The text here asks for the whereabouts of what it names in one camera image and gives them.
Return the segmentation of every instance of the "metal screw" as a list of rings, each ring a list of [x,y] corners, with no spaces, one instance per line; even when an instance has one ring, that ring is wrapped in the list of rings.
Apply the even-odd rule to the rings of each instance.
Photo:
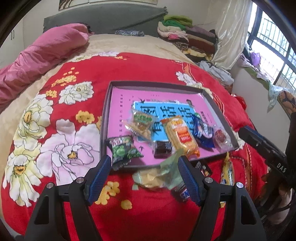
[[[206,178],[205,178],[205,182],[206,182],[206,183],[212,183],[212,182],[213,182],[213,179],[210,178],[210,177],[206,177]]]
[[[48,183],[48,184],[46,185],[46,187],[47,187],[48,189],[51,189],[53,186],[54,186],[53,183]]]
[[[244,187],[244,184],[242,184],[242,183],[237,183],[237,187],[238,187],[238,188],[243,188],[243,187]]]
[[[84,178],[83,177],[79,177],[76,179],[77,183],[83,183],[84,182]]]

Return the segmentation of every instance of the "blue candy wrapper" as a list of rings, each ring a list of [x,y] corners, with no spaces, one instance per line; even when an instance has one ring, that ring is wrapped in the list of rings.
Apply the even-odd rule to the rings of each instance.
[[[192,134],[195,139],[204,148],[215,148],[213,142],[214,129],[202,121],[200,115],[195,113],[192,115],[193,131]]]

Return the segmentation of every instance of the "red bedspread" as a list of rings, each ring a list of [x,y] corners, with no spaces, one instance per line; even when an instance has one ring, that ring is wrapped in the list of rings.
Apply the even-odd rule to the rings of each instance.
[[[24,111],[15,134],[1,197],[6,222],[21,234],[48,182],[69,183],[99,161],[100,116],[110,81],[209,88],[207,91],[212,92],[234,132],[245,125],[253,126],[240,103],[197,66],[132,53],[101,53],[87,58],[90,56],[65,63],[48,80]],[[238,143],[240,148],[230,153],[235,181],[245,184],[254,198],[260,192],[260,178],[267,168],[252,147],[240,139]],[[222,160],[210,163],[210,168],[213,179],[219,182]],[[107,181],[105,195],[90,207],[104,241],[188,239],[199,212],[191,200],[179,203],[165,189],[133,191],[131,174],[110,175]],[[76,241],[68,203],[65,212],[71,239]],[[220,209],[212,239],[220,233],[223,215],[224,209]]]

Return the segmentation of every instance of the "window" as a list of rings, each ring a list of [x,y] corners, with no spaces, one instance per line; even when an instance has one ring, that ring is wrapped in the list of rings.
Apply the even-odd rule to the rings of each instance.
[[[261,55],[261,68],[270,81],[286,87],[296,95],[296,55],[289,42],[271,20],[257,7],[252,6],[247,42],[250,48]]]

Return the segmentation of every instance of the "plastic bag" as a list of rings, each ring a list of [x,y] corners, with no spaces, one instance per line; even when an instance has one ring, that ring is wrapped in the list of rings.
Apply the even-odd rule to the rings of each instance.
[[[152,125],[157,121],[157,117],[146,114],[139,110],[131,109],[132,116],[125,121],[125,127],[136,136],[152,141]]]
[[[222,152],[228,151],[232,148],[230,136],[224,130],[216,129],[213,140],[215,147],[221,149]]]
[[[181,116],[162,119],[161,123],[175,150],[182,149],[187,157],[194,154],[200,156],[198,144]]]
[[[132,136],[112,137],[105,142],[112,151],[112,168],[114,171],[130,163],[132,158],[143,157],[134,146]]]
[[[214,129],[202,121],[200,115],[195,113],[192,115],[193,131],[195,139],[205,148],[214,148],[213,135]]]
[[[178,158],[183,150],[177,150],[169,158],[160,163],[159,168],[139,170],[133,174],[135,183],[146,188],[168,188],[171,190],[182,182],[178,169]]]

